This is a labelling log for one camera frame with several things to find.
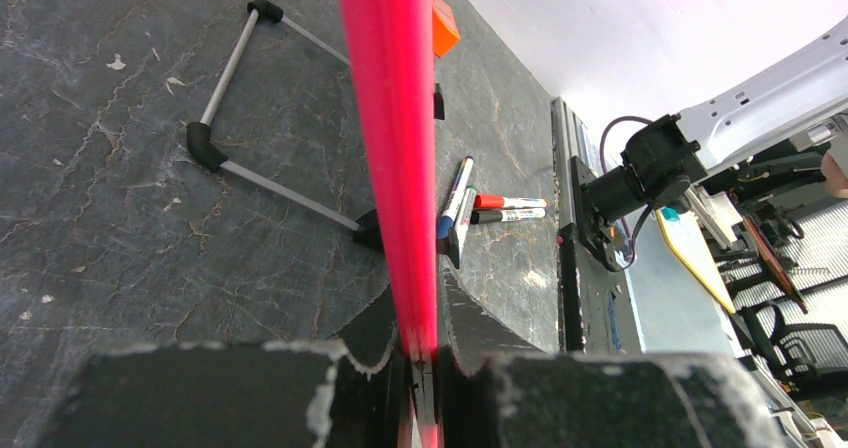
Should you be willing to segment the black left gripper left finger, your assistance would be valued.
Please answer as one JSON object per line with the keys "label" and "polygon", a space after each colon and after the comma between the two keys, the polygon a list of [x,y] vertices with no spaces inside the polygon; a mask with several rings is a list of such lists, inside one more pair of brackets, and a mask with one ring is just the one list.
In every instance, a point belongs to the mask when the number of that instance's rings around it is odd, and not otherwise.
{"label": "black left gripper left finger", "polygon": [[90,357],[41,447],[395,447],[408,440],[391,293],[319,340],[137,344]]}

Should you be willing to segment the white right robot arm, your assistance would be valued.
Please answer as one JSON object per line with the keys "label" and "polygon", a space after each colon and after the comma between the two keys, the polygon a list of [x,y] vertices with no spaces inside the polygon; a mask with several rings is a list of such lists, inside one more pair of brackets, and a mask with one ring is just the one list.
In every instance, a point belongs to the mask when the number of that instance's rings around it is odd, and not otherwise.
{"label": "white right robot arm", "polygon": [[578,195],[605,222],[659,209],[743,159],[847,107],[847,23],[701,104],[664,115],[626,143],[623,164],[582,182]]}

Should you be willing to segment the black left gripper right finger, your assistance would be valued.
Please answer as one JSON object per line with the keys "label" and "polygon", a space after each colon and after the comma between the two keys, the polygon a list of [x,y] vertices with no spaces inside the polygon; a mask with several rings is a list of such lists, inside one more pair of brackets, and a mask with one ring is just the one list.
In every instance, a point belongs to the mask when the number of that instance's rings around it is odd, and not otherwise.
{"label": "black left gripper right finger", "polygon": [[439,286],[439,414],[447,447],[779,447],[764,397],[713,354],[551,354]]}

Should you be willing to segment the pink framed whiteboard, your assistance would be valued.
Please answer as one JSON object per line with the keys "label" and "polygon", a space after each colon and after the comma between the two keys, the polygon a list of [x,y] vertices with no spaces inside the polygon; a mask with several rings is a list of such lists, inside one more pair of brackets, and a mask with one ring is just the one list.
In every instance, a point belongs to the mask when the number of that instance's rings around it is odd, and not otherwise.
{"label": "pink framed whiteboard", "polygon": [[339,0],[421,443],[441,445],[432,0]]}

